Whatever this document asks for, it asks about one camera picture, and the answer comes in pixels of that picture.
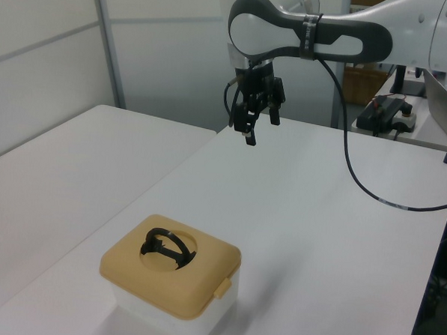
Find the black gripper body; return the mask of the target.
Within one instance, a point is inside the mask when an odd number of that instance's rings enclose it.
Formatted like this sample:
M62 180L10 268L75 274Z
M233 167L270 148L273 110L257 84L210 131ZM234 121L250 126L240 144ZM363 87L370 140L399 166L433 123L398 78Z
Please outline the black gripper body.
M248 106L275 106L276 78L273 69L273 62L270 60L255 66L249 61L244 68L234 69L237 87L232 104L237 105L239 96L242 96L242 101Z

